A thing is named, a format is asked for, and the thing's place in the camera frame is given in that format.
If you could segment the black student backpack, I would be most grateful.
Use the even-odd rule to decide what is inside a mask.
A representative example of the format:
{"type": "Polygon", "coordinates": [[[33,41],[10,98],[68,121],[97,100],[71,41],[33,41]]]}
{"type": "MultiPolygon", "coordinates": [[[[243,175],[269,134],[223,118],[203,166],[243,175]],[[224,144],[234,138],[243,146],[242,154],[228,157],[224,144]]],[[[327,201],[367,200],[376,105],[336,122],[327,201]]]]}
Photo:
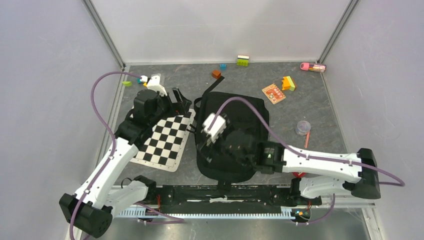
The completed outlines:
{"type": "Polygon", "coordinates": [[[261,147],[268,141],[269,133],[255,112],[266,124],[270,116],[265,102],[260,98],[214,91],[223,80],[221,76],[201,97],[195,99],[193,128],[199,171],[207,178],[216,180],[218,188],[228,191],[231,184],[248,181],[257,172],[261,147]],[[211,113],[216,115],[215,119],[220,115],[226,120],[226,128],[215,143],[221,142],[225,152],[231,156],[231,162],[206,162],[202,159],[202,143],[206,141],[202,124],[211,113]]]}

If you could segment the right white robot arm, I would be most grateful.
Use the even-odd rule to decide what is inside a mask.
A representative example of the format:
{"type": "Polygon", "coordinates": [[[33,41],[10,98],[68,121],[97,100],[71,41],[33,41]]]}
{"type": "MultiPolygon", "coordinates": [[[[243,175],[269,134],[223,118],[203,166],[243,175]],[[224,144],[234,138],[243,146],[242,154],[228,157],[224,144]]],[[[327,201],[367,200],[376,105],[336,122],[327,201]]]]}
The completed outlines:
{"type": "Polygon", "coordinates": [[[256,172],[315,174],[312,178],[292,180],[288,196],[295,204],[327,194],[381,198],[377,162],[369,148],[343,154],[310,151],[259,140],[241,130],[215,141],[208,136],[196,147],[212,169],[224,171],[221,180],[231,183],[244,182],[256,172]]]}

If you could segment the clear round glitter jar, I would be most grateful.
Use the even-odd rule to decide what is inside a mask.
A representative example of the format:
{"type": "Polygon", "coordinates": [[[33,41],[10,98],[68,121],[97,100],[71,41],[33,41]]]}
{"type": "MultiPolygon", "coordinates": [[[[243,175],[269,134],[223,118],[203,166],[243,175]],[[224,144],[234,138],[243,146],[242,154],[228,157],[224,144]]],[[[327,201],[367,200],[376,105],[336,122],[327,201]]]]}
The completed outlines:
{"type": "Polygon", "coordinates": [[[312,129],[311,124],[306,120],[301,120],[297,123],[295,133],[300,136],[306,136],[312,129]]]}

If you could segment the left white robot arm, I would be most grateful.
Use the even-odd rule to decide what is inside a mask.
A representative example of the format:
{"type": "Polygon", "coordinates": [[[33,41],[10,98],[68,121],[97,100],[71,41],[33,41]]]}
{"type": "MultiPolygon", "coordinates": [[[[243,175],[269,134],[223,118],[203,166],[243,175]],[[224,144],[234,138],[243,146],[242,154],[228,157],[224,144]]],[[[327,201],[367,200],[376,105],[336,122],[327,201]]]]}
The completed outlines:
{"type": "Polygon", "coordinates": [[[110,194],[115,181],[153,135],[153,128],[161,120],[185,115],[192,101],[177,87],[172,88],[176,102],[170,96],[151,89],[140,90],[133,100],[133,108],[112,136],[109,150],[88,179],[74,194],[64,193],[59,206],[69,230],[78,228],[93,238],[99,238],[110,227],[113,218],[130,205],[143,201],[153,203],[157,190],[135,179],[128,186],[110,194]]]}

